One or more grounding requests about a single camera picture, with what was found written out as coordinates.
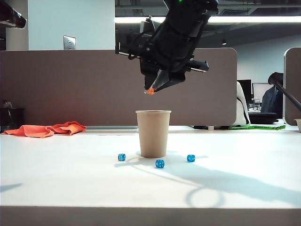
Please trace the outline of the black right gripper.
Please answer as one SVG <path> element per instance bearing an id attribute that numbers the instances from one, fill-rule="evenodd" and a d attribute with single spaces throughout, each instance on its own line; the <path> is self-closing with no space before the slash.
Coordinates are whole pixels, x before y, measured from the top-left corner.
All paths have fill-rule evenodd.
<path id="1" fill-rule="evenodd" d="M 194 50 L 203 29 L 211 16 L 218 14 L 217 7 L 169 7 L 165 20 L 158 28 L 151 17 L 141 21 L 142 30 L 122 49 L 118 43 L 116 54 L 129 60 L 139 59 L 144 75 L 145 94 L 185 81 L 185 73 L 191 69 L 206 72 L 207 62 L 195 61 Z"/>

